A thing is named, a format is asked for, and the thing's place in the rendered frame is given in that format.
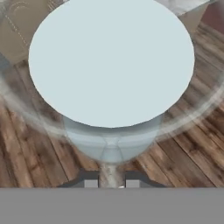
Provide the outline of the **beige dining counter cabinet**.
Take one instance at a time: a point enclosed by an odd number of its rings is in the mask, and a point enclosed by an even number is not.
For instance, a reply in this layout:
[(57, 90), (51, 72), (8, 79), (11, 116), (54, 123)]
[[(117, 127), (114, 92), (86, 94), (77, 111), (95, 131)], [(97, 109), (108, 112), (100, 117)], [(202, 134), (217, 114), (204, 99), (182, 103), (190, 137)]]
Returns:
[[(69, 0), (0, 0), (0, 53), (12, 64), (28, 57), (42, 20)], [(213, 0), (156, 0), (173, 12), (193, 35)]]

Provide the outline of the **clear glass pitcher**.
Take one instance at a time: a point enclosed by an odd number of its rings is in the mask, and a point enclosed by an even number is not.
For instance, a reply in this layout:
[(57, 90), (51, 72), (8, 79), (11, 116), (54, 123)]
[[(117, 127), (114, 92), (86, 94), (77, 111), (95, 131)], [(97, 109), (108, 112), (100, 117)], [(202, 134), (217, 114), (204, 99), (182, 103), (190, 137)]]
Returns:
[(139, 171), (169, 187), (224, 186), (224, 40), (156, 0), (69, 0), (0, 59), (0, 186), (99, 187)]

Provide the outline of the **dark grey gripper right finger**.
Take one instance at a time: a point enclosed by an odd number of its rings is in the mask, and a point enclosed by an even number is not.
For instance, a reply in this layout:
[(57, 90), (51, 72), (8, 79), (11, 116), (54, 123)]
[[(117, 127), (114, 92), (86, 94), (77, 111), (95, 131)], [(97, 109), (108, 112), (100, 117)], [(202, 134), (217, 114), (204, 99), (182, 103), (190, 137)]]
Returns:
[(151, 180), (145, 173), (140, 171), (125, 172), (125, 186), (127, 188), (164, 188), (165, 185)]

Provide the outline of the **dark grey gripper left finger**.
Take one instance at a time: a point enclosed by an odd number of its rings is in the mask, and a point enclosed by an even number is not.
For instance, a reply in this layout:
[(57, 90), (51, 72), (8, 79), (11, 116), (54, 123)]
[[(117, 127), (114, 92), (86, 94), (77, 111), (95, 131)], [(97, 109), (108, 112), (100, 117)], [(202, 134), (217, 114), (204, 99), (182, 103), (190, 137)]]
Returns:
[(98, 188), (99, 187), (99, 172), (81, 170), (77, 178), (70, 180), (59, 188)]

